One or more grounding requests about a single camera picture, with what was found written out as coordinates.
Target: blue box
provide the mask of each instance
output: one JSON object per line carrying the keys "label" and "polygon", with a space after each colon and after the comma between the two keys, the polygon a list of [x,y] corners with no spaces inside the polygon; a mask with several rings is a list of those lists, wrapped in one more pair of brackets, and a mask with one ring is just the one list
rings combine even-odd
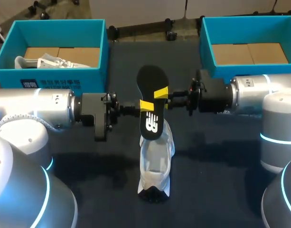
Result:
{"label": "blue box", "polygon": [[[279,43],[288,64],[218,65],[214,44]],[[291,73],[291,16],[203,18],[200,56],[212,77]]]}
{"label": "blue box", "polygon": [[[28,47],[100,48],[97,68],[14,69],[14,59]],[[109,44],[104,20],[15,21],[0,51],[2,88],[23,88],[35,82],[39,88],[71,88],[76,95],[103,93],[107,75]],[[53,84],[55,81],[66,85]]]}

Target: yellow tape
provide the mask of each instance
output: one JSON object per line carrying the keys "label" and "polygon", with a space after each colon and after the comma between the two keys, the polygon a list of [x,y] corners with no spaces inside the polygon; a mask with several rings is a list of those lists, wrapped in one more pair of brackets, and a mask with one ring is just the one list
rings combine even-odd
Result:
{"label": "yellow tape", "polygon": [[147,101],[140,100],[140,111],[141,112],[151,112],[154,111],[154,104]]}
{"label": "yellow tape", "polygon": [[169,97],[169,88],[165,87],[163,89],[157,90],[154,92],[155,99],[168,99]]}

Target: white shoe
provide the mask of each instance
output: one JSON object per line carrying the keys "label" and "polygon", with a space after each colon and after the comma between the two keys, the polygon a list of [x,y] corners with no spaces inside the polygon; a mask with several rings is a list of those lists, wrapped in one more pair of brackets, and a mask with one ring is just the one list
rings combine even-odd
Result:
{"label": "white shoe", "polygon": [[49,54],[44,54],[39,59],[27,59],[18,56],[14,60],[15,69],[25,69],[25,68],[90,68],[90,66],[72,63],[61,58],[50,56]]}
{"label": "white shoe", "polygon": [[140,173],[138,194],[150,201],[169,197],[170,162],[175,153],[173,135],[164,120],[163,133],[159,139],[149,141],[140,138]]}

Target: wire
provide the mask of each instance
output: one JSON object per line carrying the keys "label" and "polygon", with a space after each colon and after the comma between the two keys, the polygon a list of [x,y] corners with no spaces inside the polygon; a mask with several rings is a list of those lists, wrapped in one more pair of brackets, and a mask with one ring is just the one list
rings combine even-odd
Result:
{"label": "wire", "polygon": [[276,4],[277,4],[277,1],[278,1],[278,0],[275,0],[275,3],[274,3],[274,6],[273,6],[273,9],[272,9],[272,12],[275,12],[274,9],[275,9],[275,6],[276,6]]}
{"label": "wire", "polygon": [[61,129],[56,129],[53,126],[51,126],[49,123],[47,123],[45,120],[36,117],[34,115],[30,115],[30,114],[15,114],[15,115],[6,115],[4,116],[1,120],[0,120],[0,128],[2,127],[2,125],[15,121],[15,120],[24,120],[24,119],[30,119],[30,120],[35,120],[41,124],[43,124],[47,129],[50,129],[54,132],[61,132],[63,130]]}

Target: white wall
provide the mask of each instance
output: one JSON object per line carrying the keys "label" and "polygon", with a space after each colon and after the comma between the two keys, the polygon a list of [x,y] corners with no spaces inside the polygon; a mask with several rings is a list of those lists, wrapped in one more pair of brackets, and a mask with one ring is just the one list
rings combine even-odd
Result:
{"label": "white wall", "polygon": [[0,0],[0,24],[33,5],[35,0]]}
{"label": "white wall", "polygon": [[188,19],[271,12],[275,0],[188,0]]}
{"label": "white wall", "polygon": [[186,0],[89,0],[92,18],[105,19],[107,27],[125,27],[181,19]]}

